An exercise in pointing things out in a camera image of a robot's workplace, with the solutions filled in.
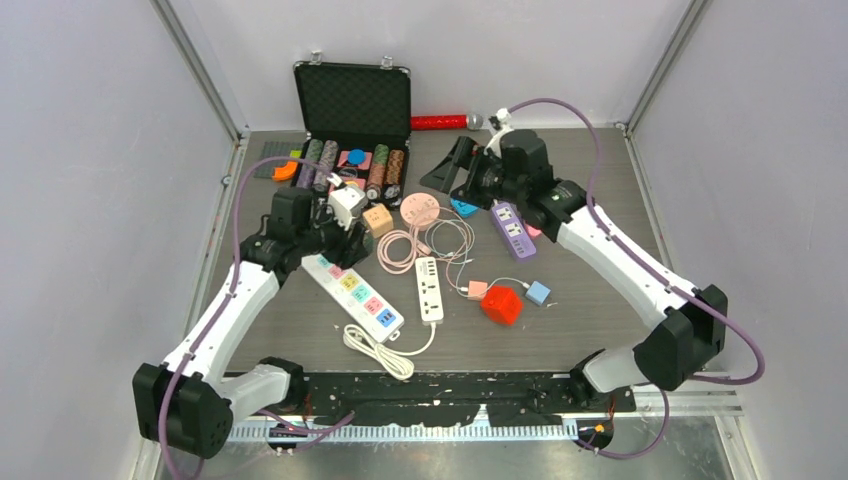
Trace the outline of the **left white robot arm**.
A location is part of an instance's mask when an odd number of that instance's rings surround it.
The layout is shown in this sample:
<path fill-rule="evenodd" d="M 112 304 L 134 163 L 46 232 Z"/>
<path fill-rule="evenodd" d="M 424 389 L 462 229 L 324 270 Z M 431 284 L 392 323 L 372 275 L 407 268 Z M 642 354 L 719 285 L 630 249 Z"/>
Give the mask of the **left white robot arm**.
<path fill-rule="evenodd" d="M 245 334 L 304 258 L 322 255 L 349 268 L 369 253 L 361 220 L 368 204 L 345 184 L 326 201 L 309 189 L 283 187 L 260 229 L 240 241 L 228 277 L 198 323 L 160 364 L 142 364 L 132 379 L 143 438 L 201 459 L 213 458 L 234 424 L 275 406 L 298 412 L 307 398 L 302 366 L 262 359 L 230 380 L 224 374 Z"/>

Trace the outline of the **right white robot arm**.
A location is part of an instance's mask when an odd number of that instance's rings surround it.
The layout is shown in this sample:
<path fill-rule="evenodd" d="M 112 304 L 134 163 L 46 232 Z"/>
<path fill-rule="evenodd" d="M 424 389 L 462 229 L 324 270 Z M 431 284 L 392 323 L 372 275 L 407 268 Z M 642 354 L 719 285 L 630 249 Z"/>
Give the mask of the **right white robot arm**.
<path fill-rule="evenodd" d="M 726 313 L 726 295 L 714 285 L 674 287 L 676 275 L 591 207 L 582 187 L 555 177 L 534 131 L 499 134 L 486 147 L 461 136 L 420 183 L 481 209 L 514 205 L 522 220 L 599 273 L 649 328 L 636 345 L 602 349 L 571 370 L 571 397 L 580 408 L 596 410 L 624 386 L 674 391 L 721 352 L 725 327 L 700 306 Z"/>

